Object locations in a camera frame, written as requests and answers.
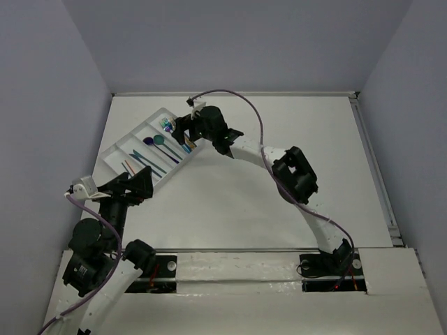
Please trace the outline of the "orange chopstick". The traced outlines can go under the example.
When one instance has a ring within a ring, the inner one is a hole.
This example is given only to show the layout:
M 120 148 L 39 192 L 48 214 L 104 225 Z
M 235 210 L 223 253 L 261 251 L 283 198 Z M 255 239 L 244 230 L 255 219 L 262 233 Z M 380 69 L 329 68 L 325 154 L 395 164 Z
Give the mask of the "orange chopstick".
M 133 170 L 133 168 L 131 167 L 131 165 L 129 164 L 129 162 L 126 161 L 126 160 L 125 160 L 124 162 L 125 162 L 127 168 L 128 168 L 133 174 L 135 174 L 135 171 Z

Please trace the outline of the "blue knife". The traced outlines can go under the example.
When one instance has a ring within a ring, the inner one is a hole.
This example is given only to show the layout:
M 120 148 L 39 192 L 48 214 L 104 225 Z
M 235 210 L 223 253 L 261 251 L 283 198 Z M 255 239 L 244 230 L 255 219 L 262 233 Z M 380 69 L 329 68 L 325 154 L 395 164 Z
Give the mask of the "blue knife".
M 139 163 L 143 164 L 145 167 L 149 166 L 149 164 L 146 164 L 146 162 L 144 162 L 143 158 L 141 156 L 138 156 L 136 154 L 129 154 L 130 157 L 134 158 L 135 160 L 137 160 Z M 156 172 L 155 170 L 152 170 L 152 172 L 158 177 L 158 178 L 162 178 L 162 176 Z

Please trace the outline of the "teal knife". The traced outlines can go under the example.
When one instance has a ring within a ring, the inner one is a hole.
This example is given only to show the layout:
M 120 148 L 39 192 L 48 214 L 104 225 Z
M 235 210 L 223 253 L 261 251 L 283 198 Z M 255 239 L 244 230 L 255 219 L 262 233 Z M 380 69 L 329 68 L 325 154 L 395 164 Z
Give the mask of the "teal knife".
M 148 158 L 146 158 L 145 156 L 143 156 L 141 153 L 139 153 L 138 151 L 136 151 L 135 149 L 133 150 L 132 153 L 130 154 L 136 154 L 138 156 L 141 156 L 144 160 L 144 162 L 146 162 L 146 164 L 149 164 L 151 167 L 156 168 L 157 170 L 161 171 L 164 174 L 167 174 L 167 172 L 161 168 L 160 166 L 158 166 L 156 163 L 153 163 L 152 161 L 150 161 Z

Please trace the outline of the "purple metal spoon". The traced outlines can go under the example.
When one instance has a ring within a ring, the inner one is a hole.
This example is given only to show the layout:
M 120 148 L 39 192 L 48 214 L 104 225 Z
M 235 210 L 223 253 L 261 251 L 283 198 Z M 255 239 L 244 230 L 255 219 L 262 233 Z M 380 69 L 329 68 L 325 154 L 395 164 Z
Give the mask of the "purple metal spoon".
M 170 154 L 166 153 L 164 150 L 162 150 L 157 144 L 154 142 L 154 138 L 152 137 L 145 137 L 142 140 L 147 146 L 152 146 L 155 149 L 158 149 L 161 153 L 163 153 L 165 156 L 167 156 L 170 160 L 172 160 L 174 163 L 179 164 L 179 161 L 172 157 Z

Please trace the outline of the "teal spoon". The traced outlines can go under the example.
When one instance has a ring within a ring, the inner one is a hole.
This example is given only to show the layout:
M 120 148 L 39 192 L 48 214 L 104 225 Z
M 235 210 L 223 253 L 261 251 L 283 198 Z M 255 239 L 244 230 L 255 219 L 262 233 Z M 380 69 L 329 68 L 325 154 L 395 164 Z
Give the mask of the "teal spoon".
M 165 147 L 168 151 L 170 151 L 174 156 L 178 157 L 180 160 L 182 160 L 182 157 L 175 152 L 173 149 L 171 149 L 166 143 L 165 143 L 165 138 L 162 135 L 155 135 L 154 136 L 154 143 L 161 145 L 163 147 Z

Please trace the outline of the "gold metal fork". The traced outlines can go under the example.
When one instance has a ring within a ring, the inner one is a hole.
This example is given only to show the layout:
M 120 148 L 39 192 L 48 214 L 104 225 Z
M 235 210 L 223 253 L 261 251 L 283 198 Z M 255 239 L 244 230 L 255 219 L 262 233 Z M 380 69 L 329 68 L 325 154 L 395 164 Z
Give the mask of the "gold metal fork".
M 187 138 L 185 139 L 185 142 L 188 144 L 188 146 L 191 149 L 195 149 L 196 148 L 196 145 L 192 141 L 188 140 Z

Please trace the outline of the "blue metal fork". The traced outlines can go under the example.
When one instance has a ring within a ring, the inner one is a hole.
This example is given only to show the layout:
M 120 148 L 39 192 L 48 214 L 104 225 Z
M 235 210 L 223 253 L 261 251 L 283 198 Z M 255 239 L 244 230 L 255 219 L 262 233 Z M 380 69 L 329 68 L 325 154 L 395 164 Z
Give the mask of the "blue metal fork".
M 185 152 L 187 153 L 191 153 L 192 149 L 187 145 L 187 144 L 183 144 L 182 148 L 185 150 Z

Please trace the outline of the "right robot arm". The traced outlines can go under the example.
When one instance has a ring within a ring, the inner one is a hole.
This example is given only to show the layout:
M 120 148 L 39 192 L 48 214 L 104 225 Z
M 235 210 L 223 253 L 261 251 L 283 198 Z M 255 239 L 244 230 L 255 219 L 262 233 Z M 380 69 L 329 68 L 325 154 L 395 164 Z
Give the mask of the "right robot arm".
M 172 137 L 178 143 L 204 139 L 223 156 L 245 161 L 266 169 L 274 179 L 279 194 L 295 205 L 314 234 L 321 259 L 318 263 L 328 273 L 346 271 L 354 258 L 348 234 L 331 219 L 316 213 L 307 204 L 318 192 L 317 176 L 298 147 L 276 149 L 255 141 L 243 132 L 228 127 L 216 106 L 205 106 L 174 120 Z

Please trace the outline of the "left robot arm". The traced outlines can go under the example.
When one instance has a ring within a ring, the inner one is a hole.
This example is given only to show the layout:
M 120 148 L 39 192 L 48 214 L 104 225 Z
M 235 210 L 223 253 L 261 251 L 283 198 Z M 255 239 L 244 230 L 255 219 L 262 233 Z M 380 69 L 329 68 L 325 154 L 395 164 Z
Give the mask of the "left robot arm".
M 153 196 L 152 169 L 123 172 L 102 186 L 92 177 L 76 179 L 65 198 L 90 216 L 73 228 L 72 256 L 62 276 L 56 315 L 40 334 L 98 334 L 129 286 L 156 269 L 156 251 L 136 239 L 123 245 L 129 207 Z

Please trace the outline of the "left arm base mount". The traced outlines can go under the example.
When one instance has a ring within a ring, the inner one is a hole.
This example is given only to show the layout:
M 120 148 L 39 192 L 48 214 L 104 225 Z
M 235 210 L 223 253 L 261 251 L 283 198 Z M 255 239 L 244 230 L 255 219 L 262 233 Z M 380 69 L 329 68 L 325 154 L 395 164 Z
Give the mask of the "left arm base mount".
M 154 269 L 137 278 L 126 290 L 129 294 L 170 294 L 177 291 L 177 254 L 160 253 L 156 255 Z

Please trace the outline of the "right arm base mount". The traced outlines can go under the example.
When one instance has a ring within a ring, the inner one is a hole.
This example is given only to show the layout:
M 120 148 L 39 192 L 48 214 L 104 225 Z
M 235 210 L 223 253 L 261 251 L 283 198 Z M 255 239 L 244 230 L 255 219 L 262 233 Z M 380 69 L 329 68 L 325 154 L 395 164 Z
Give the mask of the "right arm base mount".
M 353 263 L 348 270 L 330 268 L 323 264 L 323 256 L 317 253 L 300 255 L 296 272 L 302 279 L 303 292 L 367 292 L 362 262 L 355 252 Z

